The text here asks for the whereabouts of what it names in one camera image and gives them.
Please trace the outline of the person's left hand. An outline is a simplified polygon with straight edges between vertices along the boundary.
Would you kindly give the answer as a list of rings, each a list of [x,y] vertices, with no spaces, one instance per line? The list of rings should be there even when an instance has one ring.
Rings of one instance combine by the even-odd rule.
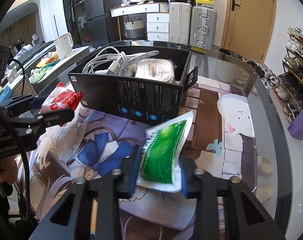
[[[18,176],[18,167],[15,156],[0,160],[0,182],[12,185]]]

